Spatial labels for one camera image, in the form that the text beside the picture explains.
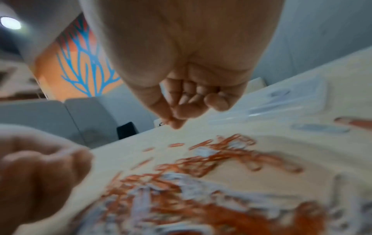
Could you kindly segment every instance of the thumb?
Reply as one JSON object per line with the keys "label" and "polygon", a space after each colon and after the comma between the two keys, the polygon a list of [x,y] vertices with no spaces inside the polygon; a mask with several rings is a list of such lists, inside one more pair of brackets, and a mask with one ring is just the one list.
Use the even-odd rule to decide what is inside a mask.
{"label": "thumb", "polygon": [[143,87],[128,82],[126,82],[126,84],[141,103],[158,117],[163,119],[164,123],[170,125],[174,129],[179,129],[186,122],[185,120],[173,117],[171,107],[163,96],[160,85]]}

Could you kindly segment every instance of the pinky finger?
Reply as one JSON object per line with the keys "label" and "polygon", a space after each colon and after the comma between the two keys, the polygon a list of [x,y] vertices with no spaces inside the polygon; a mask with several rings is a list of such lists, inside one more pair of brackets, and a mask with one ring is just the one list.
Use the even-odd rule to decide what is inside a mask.
{"label": "pinky finger", "polygon": [[226,111],[232,108],[244,94],[248,81],[235,86],[221,87],[220,92],[208,94],[204,103],[217,111]]}

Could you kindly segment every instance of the plastic container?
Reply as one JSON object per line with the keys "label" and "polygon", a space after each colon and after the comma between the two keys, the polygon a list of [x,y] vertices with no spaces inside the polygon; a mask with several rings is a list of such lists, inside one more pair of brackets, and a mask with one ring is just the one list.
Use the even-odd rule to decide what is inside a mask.
{"label": "plastic container", "polygon": [[243,96],[228,112],[209,117],[209,124],[240,123],[272,118],[295,118],[322,111],[327,101],[327,82],[320,76],[288,86],[269,86]]}

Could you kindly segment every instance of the table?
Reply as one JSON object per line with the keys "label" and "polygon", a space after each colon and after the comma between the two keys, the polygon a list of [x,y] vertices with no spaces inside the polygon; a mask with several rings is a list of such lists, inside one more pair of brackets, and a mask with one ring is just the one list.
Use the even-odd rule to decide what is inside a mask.
{"label": "table", "polygon": [[[372,118],[372,47],[353,53],[321,67],[296,75],[272,86],[281,87],[300,79],[320,74],[329,82],[329,97],[324,111],[301,117],[296,122],[332,124],[339,116]],[[52,218],[22,226],[17,235],[23,234],[64,234],[67,222],[79,210],[97,198],[104,186],[123,167],[133,161],[144,160],[141,151],[145,148],[165,147],[171,143],[195,144],[210,139],[217,134],[244,133],[249,135],[268,135],[286,137],[295,141],[316,144],[323,148],[348,156],[350,164],[344,164],[348,171],[372,180],[369,173],[372,166],[372,132],[353,129],[347,134],[334,135],[291,130],[292,121],[275,120],[247,122],[244,124],[225,124],[210,126],[208,115],[189,121],[181,130],[159,127],[147,132],[94,149],[96,156],[93,169],[87,179],[77,187],[62,211]],[[324,160],[326,164],[336,165],[338,160]]]}

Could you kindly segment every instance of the round light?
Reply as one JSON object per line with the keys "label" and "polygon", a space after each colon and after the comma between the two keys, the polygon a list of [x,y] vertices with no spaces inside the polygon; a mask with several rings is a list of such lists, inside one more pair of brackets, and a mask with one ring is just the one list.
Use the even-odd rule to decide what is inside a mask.
{"label": "round light", "polygon": [[22,27],[21,22],[19,22],[18,20],[14,18],[6,17],[6,16],[3,16],[0,18],[0,23],[8,29],[21,29]]}

